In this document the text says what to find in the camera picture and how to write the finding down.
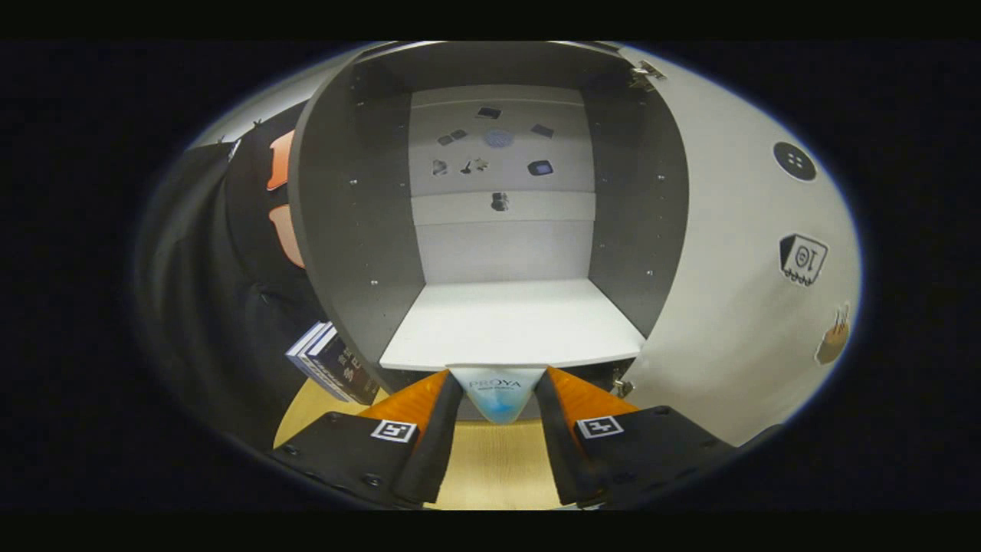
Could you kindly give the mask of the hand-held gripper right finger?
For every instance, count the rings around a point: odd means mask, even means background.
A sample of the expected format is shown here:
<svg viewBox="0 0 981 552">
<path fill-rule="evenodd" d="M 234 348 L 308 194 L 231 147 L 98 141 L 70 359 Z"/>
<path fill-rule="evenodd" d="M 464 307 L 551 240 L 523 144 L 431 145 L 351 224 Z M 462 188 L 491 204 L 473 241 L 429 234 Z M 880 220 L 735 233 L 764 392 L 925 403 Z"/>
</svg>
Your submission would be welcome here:
<svg viewBox="0 0 981 552">
<path fill-rule="evenodd" d="M 738 447 L 673 406 L 635 406 L 559 368 L 536 385 L 562 505 L 637 507 L 721 467 Z"/>
</svg>

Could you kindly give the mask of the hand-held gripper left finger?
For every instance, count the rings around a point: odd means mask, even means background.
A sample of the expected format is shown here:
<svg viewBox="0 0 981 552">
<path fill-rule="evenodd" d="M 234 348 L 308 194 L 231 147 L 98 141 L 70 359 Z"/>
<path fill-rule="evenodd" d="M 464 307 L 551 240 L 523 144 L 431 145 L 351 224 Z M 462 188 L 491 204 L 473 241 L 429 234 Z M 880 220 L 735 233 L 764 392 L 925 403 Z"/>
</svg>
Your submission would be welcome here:
<svg viewBox="0 0 981 552">
<path fill-rule="evenodd" d="M 463 397 L 462 385 L 442 370 L 364 412 L 325 413 L 274 447 L 272 458 L 368 505 L 434 503 Z"/>
</svg>

